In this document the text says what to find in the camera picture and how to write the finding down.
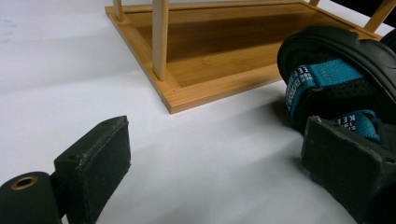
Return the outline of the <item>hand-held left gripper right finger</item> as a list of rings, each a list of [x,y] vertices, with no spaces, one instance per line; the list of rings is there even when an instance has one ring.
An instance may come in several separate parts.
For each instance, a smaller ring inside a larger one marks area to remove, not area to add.
[[[319,117],[307,121],[301,164],[358,224],[396,224],[396,125],[380,144]]]

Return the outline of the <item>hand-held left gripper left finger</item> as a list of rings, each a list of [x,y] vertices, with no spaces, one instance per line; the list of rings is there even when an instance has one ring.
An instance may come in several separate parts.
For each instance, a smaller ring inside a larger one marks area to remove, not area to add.
[[[69,224],[94,224],[131,166],[128,119],[107,119],[54,160]]]

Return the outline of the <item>wooden shoe rack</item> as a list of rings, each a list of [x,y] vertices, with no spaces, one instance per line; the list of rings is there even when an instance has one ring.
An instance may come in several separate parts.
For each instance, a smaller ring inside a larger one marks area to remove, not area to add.
[[[113,0],[106,14],[170,113],[277,81],[276,55],[295,31],[332,25],[376,39],[396,7],[380,0],[364,25],[320,8],[322,0]]]

